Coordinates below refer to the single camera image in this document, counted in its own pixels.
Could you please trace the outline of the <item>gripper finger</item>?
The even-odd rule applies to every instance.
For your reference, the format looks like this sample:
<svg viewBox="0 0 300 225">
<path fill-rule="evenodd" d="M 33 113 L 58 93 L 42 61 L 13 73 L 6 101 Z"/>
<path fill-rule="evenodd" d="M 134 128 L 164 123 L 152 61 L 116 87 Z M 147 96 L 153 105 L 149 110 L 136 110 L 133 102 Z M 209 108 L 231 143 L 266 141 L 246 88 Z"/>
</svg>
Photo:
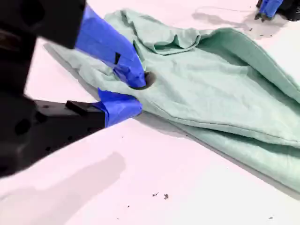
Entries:
<svg viewBox="0 0 300 225">
<path fill-rule="evenodd" d="M 264 13 L 261 17 L 262 22 L 270 21 L 274 17 L 280 5 L 282 4 L 281 0 L 266 0 L 266 1 L 267 4 L 264 9 Z"/>
<path fill-rule="evenodd" d="M 257 13 L 255 14 L 255 20 L 258 20 L 262 17 L 264 13 L 264 9 L 266 7 L 267 1 L 266 0 L 258 0 L 256 7 L 258 9 Z"/>
<path fill-rule="evenodd" d="M 37 101 L 32 150 L 44 157 L 52 152 L 142 112 L 133 96 L 98 90 L 99 102 Z"/>
<path fill-rule="evenodd" d="M 128 86 L 147 84 L 134 45 L 84 0 L 37 0 L 38 34 L 55 45 L 76 49 L 112 68 Z"/>
</svg>

